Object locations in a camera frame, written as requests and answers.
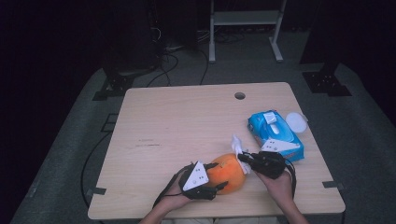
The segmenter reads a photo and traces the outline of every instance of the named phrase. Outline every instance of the gray carpet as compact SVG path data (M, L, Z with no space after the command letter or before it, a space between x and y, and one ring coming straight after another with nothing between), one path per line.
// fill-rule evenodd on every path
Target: gray carpet
M231 45L217 44L217 62L208 66L203 84L288 82L309 119L309 126L334 180L345 187L345 223L394 223L394 126L363 88L357 74L342 64L338 66L335 75L347 86L352 96L329 97L325 93L312 93L309 90L302 72L317 71L321 64L299 65L308 32L280 33L278 44L284 57L283 63L276 62L268 36L269 34L245 35L244 40ZM202 44L200 49L207 55L207 44ZM178 58L178 65L168 73L170 85L199 85L206 67L204 54L184 49L173 55ZM165 70L175 63L172 57L164 57L163 60ZM134 81L134 87L146 87L161 72L158 69L138 77ZM90 189L96 185L110 141L110 136L101 131L103 124L109 114L120 111L122 103L122 97L109 97L105 101L92 100L105 78L102 69L92 74L12 223L96 222L87 216L88 209L80 192L80 175L92 152L82 181L89 202ZM166 76L161 76L150 87L167 85ZM108 124L106 130L111 129L112 124ZM308 216L308 219L311 223L341 223L341 215ZM281 223L286 221L283 217L279 220Z

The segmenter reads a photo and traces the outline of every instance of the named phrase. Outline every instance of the hand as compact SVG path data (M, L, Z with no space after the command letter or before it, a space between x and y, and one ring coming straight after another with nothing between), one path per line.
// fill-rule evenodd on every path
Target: hand
M188 197L184 196L181 193L180 186L178 185L178 181L180 180L181 176L183 174L180 174L176 181L173 183L171 188L165 193L161 201L164 201L164 203L168 204L169 209L171 210L176 210L178 208L183 207L187 203L191 202L192 200L189 199Z
M154 208L139 222L140 224L160 223L161 220L171 212L183 207L192 200L181 194L181 189L178 186L179 175L176 181L172 184L168 191L164 194L161 200L154 206Z
M287 171L284 171L277 179L272 179L258 172L255 173L267 187L268 193L278 205L293 201L291 194L291 177Z
M291 177L284 171L277 179L256 172L256 175L268 189L268 193L282 210L290 224L307 224L308 221L298 209L291 193Z
M204 167L205 170L207 171L208 169L216 167L217 165L219 164L217 162L214 162L214 163L204 164ZM189 180L192 169L186 172L187 173L181 176L180 181L178 183L181 189L184 188L184 185ZM216 194L218 193L218 191L224 189L224 187L227 185L228 185L228 181L219 183L214 187L201 185L193 189L183 190L183 194L189 199L213 200L216 198Z

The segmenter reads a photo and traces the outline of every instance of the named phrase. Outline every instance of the human hand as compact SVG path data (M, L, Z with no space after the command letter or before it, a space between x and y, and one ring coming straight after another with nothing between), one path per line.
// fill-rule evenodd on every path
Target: human hand
M169 210L176 210L178 208L183 207L187 203L191 202L192 200L188 197L184 196L181 193L180 186L178 185L178 181L182 177L183 173L180 174L169 190L164 194L163 198L161 199L160 203L166 203Z
M259 179L268 189L268 193L274 201L281 206L284 203L293 201L291 191L291 177L287 171L284 171L277 179L255 172Z

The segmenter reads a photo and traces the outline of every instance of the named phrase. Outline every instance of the orange plush toy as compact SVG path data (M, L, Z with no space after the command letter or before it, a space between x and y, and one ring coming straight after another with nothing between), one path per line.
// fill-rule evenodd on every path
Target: orange plush toy
M247 164L237 158L237 154L242 153L241 145L241 141L233 135L233 150L235 153L228 153L215 158L212 163L216 162L219 165L206 171L209 178L206 185L209 187L215 187L228 181L228 184L224 189L219 190L218 194L228 194L239 190L245 183L246 174L250 170Z

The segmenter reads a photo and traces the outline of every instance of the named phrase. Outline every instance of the white lid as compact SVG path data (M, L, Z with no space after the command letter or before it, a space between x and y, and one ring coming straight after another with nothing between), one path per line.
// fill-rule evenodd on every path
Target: white lid
M295 133L303 133L306 130L306 119L297 112L291 112L286 116L286 122Z

